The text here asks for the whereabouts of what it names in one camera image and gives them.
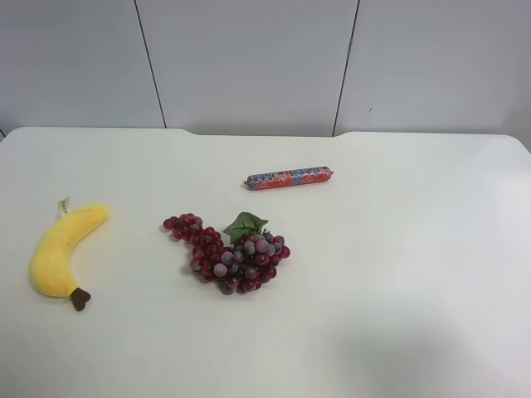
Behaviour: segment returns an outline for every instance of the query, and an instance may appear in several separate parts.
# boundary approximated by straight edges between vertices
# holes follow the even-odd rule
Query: panel seam
[[[158,93],[157,80],[155,79],[155,73],[153,72],[153,64],[151,63],[151,56],[149,56],[148,42],[146,41],[146,36],[144,34],[144,27],[142,26],[142,19],[140,19],[139,5],[137,0],[134,0],[134,8],[136,9],[136,16],[139,19],[140,31],[142,32],[142,39],[144,40],[144,48],[146,49],[146,55],[148,56],[149,69],[151,70],[151,77],[153,78],[153,85],[155,86],[155,93],[157,94],[158,107],[160,108],[160,114],[163,118],[164,128],[166,125],[166,118],[164,118],[163,104],[160,101],[160,95]]]
[[[341,89],[339,90],[338,108],[335,110],[334,128],[332,129],[332,137],[335,137],[335,128],[336,128],[336,126],[338,124],[339,107],[341,106],[341,99],[343,98],[343,88],[345,86],[345,78],[347,77],[348,61],[350,59],[350,53],[352,51],[352,44],[353,44],[353,39],[354,39],[354,31],[356,29],[356,22],[358,21],[359,3],[360,2],[361,2],[361,0],[358,0],[358,4],[356,5],[356,13],[354,14],[354,22],[352,24],[352,31],[350,32],[350,40],[348,41],[347,60],[345,61],[345,68],[343,70],[343,79],[341,80]]]

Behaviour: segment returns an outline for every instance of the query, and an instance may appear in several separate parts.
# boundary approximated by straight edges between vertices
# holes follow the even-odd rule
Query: banana
[[[83,206],[64,215],[42,236],[30,261],[30,279],[39,292],[70,298],[77,311],[85,308],[90,294],[78,286],[68,261],[80,240],[108,215],[106,205]]]

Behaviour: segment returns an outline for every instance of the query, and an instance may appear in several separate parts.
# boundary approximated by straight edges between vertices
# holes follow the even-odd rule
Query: purple grape
[[[243,244],[243,251],[246,255],[255,254],[255,244],[250,240],[247,240],[246,243]]]
[[[235,251],[234,252],[234,260],[240,264],[243,262],[244,258],[243,258],[243,253],[241,253],[240,251]]]
[[[216,265],[214,265],[214,274],[218,277],[218,278],[221,278],[222,276],[225,276],[227,274],[227,266],[222,264],[222,263],[218,263]]]
[[[282,245],[280,243],[275,242],[273,246],[275,247],[275,255],[279,255],[282,251]]]
[[[244,275],[247,279],[254,279],[258,276],[258,270],[255,267],[247,267]]]
[[[275,238],[270,232],[264,232],[264,238],[267,240],[267,243],[273,243],[273,239]]]
[[[234,254],[230,251],[226,251],[222,254],[222,263],[224,265],[233,265],[234,264]]]
[[[267,253],[269,250],[269,243],[267,243],[267,240],[258,240],[255,243],[256,251],[258,253]]]
[[[267,255],[269,255],[270,257],[272,255],[275,255],[275,247],[271,243],[269,244],[269,249],[267,250]]]

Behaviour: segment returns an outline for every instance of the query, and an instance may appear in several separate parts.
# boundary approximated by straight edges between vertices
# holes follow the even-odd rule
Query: white wall
[[[3,0],[0,129],[163,127],[133,0]]]
[[[518,125],[526,138],[530,15],[529,0],[362,0],[336,135]]]
[[[139,0],[168,127],[330,136],[356,2]]]

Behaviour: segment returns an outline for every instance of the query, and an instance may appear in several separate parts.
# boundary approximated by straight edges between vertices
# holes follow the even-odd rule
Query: wrapped sausage
[[[249,176],[244,184],[251,191],[260,189],[291,187],[293,185],[313,184],[314,182],[328,181],[333,171],[329,167],[300,168],[285,172],[267,172]]]

